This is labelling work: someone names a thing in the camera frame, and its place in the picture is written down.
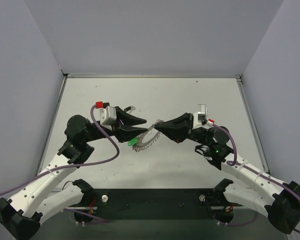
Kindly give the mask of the metal disc with keyrings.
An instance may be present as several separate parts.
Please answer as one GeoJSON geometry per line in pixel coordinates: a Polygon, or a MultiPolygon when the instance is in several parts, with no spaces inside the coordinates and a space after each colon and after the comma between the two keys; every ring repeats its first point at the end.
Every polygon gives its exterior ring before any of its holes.
{"type": "Polygon", "coordinates": [[[135,152],[141,152],[151,147],[161,136],[161,132],[155,129],[155,125],[162,124],[164,121],[157,119],[155,123],[147,128],[147,131],[138,135],[136,142],[132,145],[135,152]]]}

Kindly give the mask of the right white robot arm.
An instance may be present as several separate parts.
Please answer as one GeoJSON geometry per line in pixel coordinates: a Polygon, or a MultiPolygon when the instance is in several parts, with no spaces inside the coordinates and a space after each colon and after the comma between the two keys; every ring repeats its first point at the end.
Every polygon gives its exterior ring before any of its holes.
{"type": "Polygon", "coordinates": [[[280,232],[289,235],[300,223],[300,185],[286,183],[266,173],[239,156],[229,130],[218,126],[201,112],[156,123],[154,128],[176,143],[198,143],[195,152],[212,166],[227,173],[247,187],[232,180],[222,182],[220,195],[227,202],[247,207],[265,216],[280,232]]]}

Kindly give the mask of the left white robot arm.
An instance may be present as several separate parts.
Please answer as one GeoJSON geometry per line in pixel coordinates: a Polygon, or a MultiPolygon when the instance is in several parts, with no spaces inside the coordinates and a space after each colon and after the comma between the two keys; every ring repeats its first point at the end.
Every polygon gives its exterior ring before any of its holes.
{"type": "Polygon", "coordinates": [[[74,180],[68,188],[50,195],[67,176],[86,162],[94,151],[89,142],[114,136],[120,143],[145,133],[141,125],[147,121],[120,107],[93,105],[99,109],[100,120],[89,121],[81,115],[72,116],[64,131],[66,141],[51,162],[34,179],[18,187],[19,192],[0,198],[0,223],[17,240],[29,240],[40,226],[58,212],[72,205],[86,206],[94,197],[93,187],[83,179],[74,180]]]}

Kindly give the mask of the black tag key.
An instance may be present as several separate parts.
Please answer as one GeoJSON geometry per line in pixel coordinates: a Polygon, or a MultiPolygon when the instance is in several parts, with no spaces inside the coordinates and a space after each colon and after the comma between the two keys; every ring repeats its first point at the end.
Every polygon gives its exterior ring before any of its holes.
{"type": "Polygon", "coordinates": [[[128,106],[128,107],[126,107],[125,109],[124,109],[124,111],[125,112],[132,112],[132,111],[134,111],[136,108],[133,106],[133,105],[131,105],[131,106],[128,106]]]}

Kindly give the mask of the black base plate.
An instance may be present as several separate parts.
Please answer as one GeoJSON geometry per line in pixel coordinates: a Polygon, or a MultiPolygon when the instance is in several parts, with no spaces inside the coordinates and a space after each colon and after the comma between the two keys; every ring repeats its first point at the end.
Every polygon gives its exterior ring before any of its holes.
{"type": "Polygon", "coordinates": [[[91,222],[93,214],[106,221],[116,220],[206,220],[218,209],[233,206],[212,188],[188,189],[97,189],[77,204],[77,222],[91,222]]]}

